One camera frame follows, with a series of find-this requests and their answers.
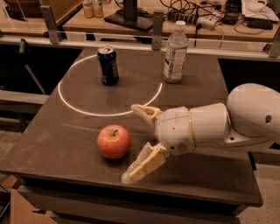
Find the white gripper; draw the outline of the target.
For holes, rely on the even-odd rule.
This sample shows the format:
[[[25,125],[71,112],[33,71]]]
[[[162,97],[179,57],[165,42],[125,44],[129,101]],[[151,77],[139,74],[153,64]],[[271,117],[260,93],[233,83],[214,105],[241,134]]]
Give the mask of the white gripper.
[[[131,109],[150,126],[155,125],[154,134],[160,143],[154,146],[147,143],[142,148],[136,160],[122,175],[121,181],[124,184],[135,183],[154,172],[166,162],[170,153],[178,156],[194,152],[195,144],[187,108],[170,108],[162,113],[156,107],[133,104]]]

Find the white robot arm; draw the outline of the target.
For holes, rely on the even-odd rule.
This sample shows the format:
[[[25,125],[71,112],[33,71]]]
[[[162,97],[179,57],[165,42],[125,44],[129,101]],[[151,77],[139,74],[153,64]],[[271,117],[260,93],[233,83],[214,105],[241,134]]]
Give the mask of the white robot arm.
[[[280,143],[280,93],[263,85],[235,87],[227,102],[198,108],[160,108],[134,104],[132,111],[153,129],[156,145],[147,143],[122,175],[135,183],[171,155],[214,147],[224,151],[261,151]]]

